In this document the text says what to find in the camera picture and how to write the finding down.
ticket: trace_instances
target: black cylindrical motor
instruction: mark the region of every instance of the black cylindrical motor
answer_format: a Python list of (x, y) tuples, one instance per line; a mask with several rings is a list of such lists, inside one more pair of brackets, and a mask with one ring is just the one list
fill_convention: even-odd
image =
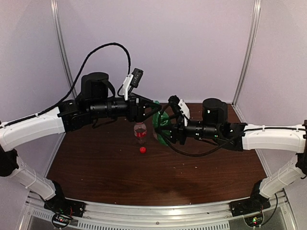
[(90, 112), (96, 118), (126, 116), (129, 113), (129, 102), (123, 98), (114, 98), (109, 102), (93, 102), (90, 105)]
[(191, 138), (214, 138), (218, 132), (215, 126), (204, 125), (203, 121), (190, 120), (185, 127), (185, 136)]
[(216, 98), (204, 100), (202, 102), (202, 120), (204, 126), (216, 126), (227, 122), (227, 104)]

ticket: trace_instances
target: white panel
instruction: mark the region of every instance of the white panel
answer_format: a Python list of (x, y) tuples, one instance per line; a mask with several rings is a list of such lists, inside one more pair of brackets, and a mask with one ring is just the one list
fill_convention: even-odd
[[(247, 47), (253, 0), (62, 0), (59, 14), (72, 75), (86, 55), (109, 42), (123, 44), (144, 70), (143, 96), (187, 102), (235, 94)], [(118, 88), (127, 58), (118, 47), (89, 59), (83, 74), (101, 71)]]
[[(0, 120), (39, 112), (68, 90), (49, 0), (0, 1)], [(38, 173), (48, 167), (59, 139), (49, 136), (17, 148)], [(1, 229), (14, 230), (28, 191), (0, 178)]]
[[(238, 106), (247, 122), (266, 125), (302, 124), (307, 85), (307, 2), (262, 1), (259, 30)], [(275, 172), (293, 153), (264, 150)], [(287, 188), (300, 230), (306, 229), (307, 181)]]

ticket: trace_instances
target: black bracket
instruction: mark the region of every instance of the black bracket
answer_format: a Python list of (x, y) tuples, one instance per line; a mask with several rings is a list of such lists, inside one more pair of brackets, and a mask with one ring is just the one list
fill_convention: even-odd
[(230, 202), (230, 210), (233, 217), (259, 212), (262, 209), (271, 207), (269, 200), (259, 202), (254, 198), (247, 198)]
[[(76, 200), (69, 200), (66, 198), (64, 202), (65, 202), (65, 205), (68, 206), (69, 208), (62, 210), (59, 213), (64, 214), (65, 216), (72, 215), (73, 217), (83, 217), (83, 212), (85, 209), (84, 202), (76, 201)], [(46, 203), (44, 204), (44, 209), (54, 211)]]
[[(304, 121), (303, 126), (307, 129), (307, 120)], [(306, 134), (303, 135), (303, 138), (306, 140), (307, 138), (307, 130)], [(297, 153), (297, 163), (295, 165), (297, 168), (301, 169), (302, 172), (307, 175), (307, 140), (305, 141), (305, 149), (303, 153)]]

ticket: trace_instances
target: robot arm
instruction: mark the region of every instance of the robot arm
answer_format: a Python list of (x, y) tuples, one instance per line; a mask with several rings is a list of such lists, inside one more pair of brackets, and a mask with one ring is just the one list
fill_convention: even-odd
[[(176, 96), (169, 98), (176, 123), (171, 126), (158, 127), (157, 132), (172, 149), (171, 143), (184, 144), (187, 137), (196, 140), (213, 140), (219, 148), (234, 151), (253, 149), (288, 150), (296, 153), (285, 166), (273, 175), (255, 183), (250, 198), (231, 202), (233, 216), (259, 211), (270, 207), (269, 198), (275, 193), (307, 175), (307, 121), (296, 126), (256, 126), (246, 123), (229, 123), (227, 121), (227, 104), (218, 99), (207, 99), (202, 104), (202, 120), (191, 120), (189, 110), (183, 100)], [(205, 156), (213, 151), (193, 156)]]
[[(142, 70), (135, 69), (129, 75), (130, 88), (136, 88), (142, 77)], [(99, 118), (126, 117), (130, 122), (142, 122), (161, 110), (159, 104), (145, 97), (124, 92), (115, 97), (115, 89), (105, 73), (91, 73), (82, 77), (81, 93), (76, 100), (63, 101), (57, 107), (42, 115), (22, 118), (18, 122), (0, 124), (0, 176), (14, 178), (26, 188), (39, 194), (48, 209), (56, 213), (70, 207), (73, 214), (80, 214), (76, 202), (65, 199), (59, 184), (37, 174), (17, 155), (15, 147), (28, 141), (52, 134), (72, 132), (89, 124), (96, 124)]]

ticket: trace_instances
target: plastic bottle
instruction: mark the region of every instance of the plastic bottle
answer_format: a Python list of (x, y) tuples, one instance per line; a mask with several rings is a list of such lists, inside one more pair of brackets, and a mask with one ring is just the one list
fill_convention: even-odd
[(143, 145), (146, 142), (147, 128), (143, 122), (135, 123), (134, 135), (140, 145)]

